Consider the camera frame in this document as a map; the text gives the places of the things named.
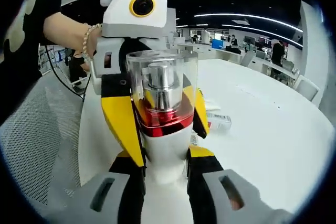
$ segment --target pearl bracelet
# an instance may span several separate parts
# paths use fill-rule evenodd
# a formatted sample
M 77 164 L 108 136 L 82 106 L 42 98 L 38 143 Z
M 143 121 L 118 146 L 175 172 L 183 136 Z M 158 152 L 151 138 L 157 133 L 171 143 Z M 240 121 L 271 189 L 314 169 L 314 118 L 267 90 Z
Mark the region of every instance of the pearl bracelet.
M 96 24 L 94 26 L 91 26 L 88 31 L 85 33 L 84 35 L 84 40 L 83 40 L 83 50 L 82 50 L 82 53 L 83 53 L 83 56 L 84 58 L 88 59 L 90 58 L 88 56 L 88 52 L 87 52 L 87 42 L 88 42 L 88 38 L 90 36 L 90 33 L 95 30 L 96 28 L 100 28 L 101 27 L 101 24 Z

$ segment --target desk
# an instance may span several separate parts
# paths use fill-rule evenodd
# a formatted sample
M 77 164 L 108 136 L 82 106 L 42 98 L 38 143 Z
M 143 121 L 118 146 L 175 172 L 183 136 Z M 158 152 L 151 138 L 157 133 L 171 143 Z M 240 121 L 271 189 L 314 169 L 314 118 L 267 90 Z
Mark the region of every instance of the desk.
M 253 61 L 258 61 L 258 62 L 261 62 L 263 64 L 262 73 L 264 73 L 264 74 L 266 74 L 267 68 L 271 67 L 271 68 L 274 68 L 276 70 L 279 70 L 281 73 L 284 73 L 285 75 L 289 76 L 290 78 L 292 78 L 294 80 L 296 78 L 295 75 L 291 71 L 288 71 L 285 68 L 282 68 L 278 65 L 275 65 L 271 61 L 260 59 L 258 57 L 254 57 Z
M 169 43 L 171 49 L 185 49 L 192 50 L 198 53 L 199 60 L 221 59 L 240 64 L 245 52 L 242 51 L 241 55 L 234 52 L 229 52 L 221 49 L 212 48 L 210 45 L 205 44 L 192 44 L 192 43 Z
M 331 154 L 334 128 L 328 119 L 295 90 L 227 61 L 200 62 L 198 86 L 221 106 L 221 114 L 232 119 L 227 134 L 211 132 L 200 145 L 214 151 L 224 169 L 233 169 L 254 184 L 269 206 L 295 212 Z M 79 133 L 81 184 L 108 171 L 120 151 L 104 120 L 100 97 L 89 85 Z M 186 184 L 155 187 L 148 179 L 142 219 L 192 223 Z
M 202 61 L 197 84 L 232 119 L 226 135 L 210 133 L 201 146 L 259 188 L 270 207 L 297 211 L 329 160 L 332 124 L 295 90 L 227 61 Z

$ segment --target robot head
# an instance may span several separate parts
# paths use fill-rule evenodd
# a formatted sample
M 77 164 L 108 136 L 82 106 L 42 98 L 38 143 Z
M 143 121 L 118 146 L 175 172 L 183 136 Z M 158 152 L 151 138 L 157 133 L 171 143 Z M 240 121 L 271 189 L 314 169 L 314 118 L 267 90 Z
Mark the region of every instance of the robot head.
M 167 0 L 100 0 L 105 11 L 104 24 L 142 25 L 163 28 L 167 19 Z

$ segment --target white chair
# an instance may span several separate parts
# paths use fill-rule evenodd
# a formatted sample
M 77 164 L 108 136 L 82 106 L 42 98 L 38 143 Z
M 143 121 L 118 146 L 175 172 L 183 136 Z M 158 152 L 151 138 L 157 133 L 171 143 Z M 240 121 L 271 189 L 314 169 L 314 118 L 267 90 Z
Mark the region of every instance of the white chair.
M 320 91 L 320 88 L 317 87 L 315 83 L 302 75 L 299 75 L 299 78 L 294 83 L 293 89 L 302 94 L 309 101 L 312 101 Z
M 253 51 L 248 51 L 240 62 L 240 65 L 248 67 L 255 55 L 256 54 Z

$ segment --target ceiling light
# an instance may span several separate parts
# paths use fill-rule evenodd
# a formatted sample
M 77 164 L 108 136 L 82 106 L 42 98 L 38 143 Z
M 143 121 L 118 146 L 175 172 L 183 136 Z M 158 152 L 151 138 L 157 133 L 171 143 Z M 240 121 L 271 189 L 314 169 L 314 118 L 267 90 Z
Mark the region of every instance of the ceiling light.
M 261 16 L 256 16 L 256 15 L 249 15 L 249 14 L 238 14 L 238 13 L 209 13 L 209 14 L 199 14 L 199 15 L 194 15 L 194 17 L 204 17 L 204 16 L 240 16 L 240 17 L 251 17 L 251 18 L 260 18 L 260 19 L 264 19 L 264 20 L 268 20 L 268 21 L 272 21 L 272 22 L 276 22 L 276 23 L 279 23 L 279 24 L 282 24 L 284 26 L 288 26 L 292 29 L 295 29 L 296 31 L 299 31 L 299 32 L 303 32 L 301 29 L 295 27 L 295 26 L 292 26 L 292 25 L 289 25 L 287 23 L 284 23 L 284 22 L 281 22 L 281 21 L 278 21 L 276 19 L 271 19 L 271 18 L 266 18 L 266 17 L 261 17 Z
M 286 37 L 284 37 L 284 36 L 281 36 L 281 35 L 277 35 L 277 34 L 274 34 L 274 33 L 270 33 L 269 31 L 264 31 L 264 30 L 260 30 L 260 29 L 256 29 L 256 28 L 251 28 L 251 27 L 246 27 L 246 26 L 234 26 L 234 25 L 222 25 L 222 26 L 237 27 L 237 28 L 250 29 L 250 30 L 254 30 L 254 31 L 261 31 L 261 32 L 263 32 L 263 33 L 267 33 L 267 34 L 271 34 L 271 35 L 280 37 L 280 38 L 285 39 L 285 40 L 287 40 L 287 41 L 290 41 L 290 42 L 292 42 L 292 43 L 294 43 L 294 44 L 296 44 L 296 45 L 298 45 L 298 46 L 300 46 L 300 47 L 303 47 L 301 44 L 299 44 L 299 43 L 297 43 L 297 42 L 295 42 L 295 41 L 293 41 L 293 40 L 291 40 L 291 39 L 288 39 L 288 38 L 286 38 Z
M 240 24 L 240 25 L 245 25 L 245 26 L 249 26 L 250 25 L 247 20 L 235 20 L 235 19 L 233 19 L 231 21 L 234 22 L 234 23 Z

